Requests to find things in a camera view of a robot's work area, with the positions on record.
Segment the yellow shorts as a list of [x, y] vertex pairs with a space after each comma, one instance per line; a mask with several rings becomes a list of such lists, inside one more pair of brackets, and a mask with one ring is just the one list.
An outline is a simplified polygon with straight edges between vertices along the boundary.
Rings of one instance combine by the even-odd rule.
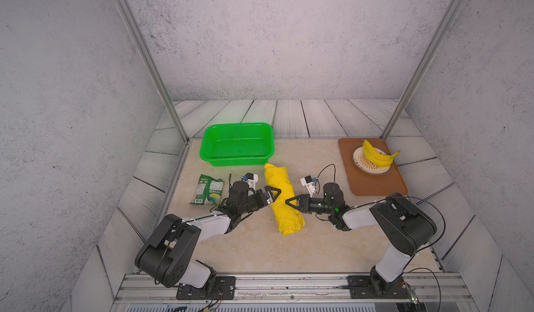
[[266, 185], [281, 190], [276, 201], [271, 204], [278, 225], [278, 230], [283, 236], [294, 234], [305, 227], [305, 219], [302, 214], [286, 204], [286, 200], [295, 197], [286, 167], [277, 167], [270, 163], [264, 166]]

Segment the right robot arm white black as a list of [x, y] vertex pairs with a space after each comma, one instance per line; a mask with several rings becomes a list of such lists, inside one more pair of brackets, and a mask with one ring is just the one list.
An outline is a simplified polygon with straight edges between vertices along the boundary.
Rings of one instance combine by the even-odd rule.
[[339, 185], [327, 183], [322, 197], [303, 194], [285, 203], [301, 213], [326, 214], [340, 231], [378, 225], [389, 240], [382, 259], [370, 271], [371, 281], [378, 286], [398, 282], [415, 254], [437, 233], [435, 222], [397, 192], [374, 203], [349, 206]]

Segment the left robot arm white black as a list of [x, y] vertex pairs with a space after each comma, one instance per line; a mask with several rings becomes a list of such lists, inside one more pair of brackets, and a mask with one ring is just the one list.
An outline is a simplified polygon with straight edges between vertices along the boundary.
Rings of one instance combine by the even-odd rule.
[[183, 284], [211, 294], [216, 271], [192, 260], [197, 244], [229, 234], [243, 219], [270, 206], [281, 194], [281, 189], [269, 185], [255, 190], [245, 181], [237, 181], [229, 189], [229, 197], [207, 215], [191, 219], [166, 215], [136, 255], [134, 264], [155, 284], [167, 288]]

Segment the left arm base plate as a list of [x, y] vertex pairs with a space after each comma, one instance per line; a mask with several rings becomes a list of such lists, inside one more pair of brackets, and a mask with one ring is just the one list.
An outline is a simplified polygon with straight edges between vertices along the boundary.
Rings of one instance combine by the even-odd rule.
[[236, 277], [210, 277], [202, 288], [180, 284], [177, 290], [177, 300], [233, 300], [236, 289]]

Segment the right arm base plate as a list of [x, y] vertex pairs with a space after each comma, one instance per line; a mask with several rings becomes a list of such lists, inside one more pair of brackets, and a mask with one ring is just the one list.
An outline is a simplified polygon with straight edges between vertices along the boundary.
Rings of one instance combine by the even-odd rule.
[[412, 299], [403, 277], [386, 282], [380, 276], [356, 275], [347, 280], [351, 299]]

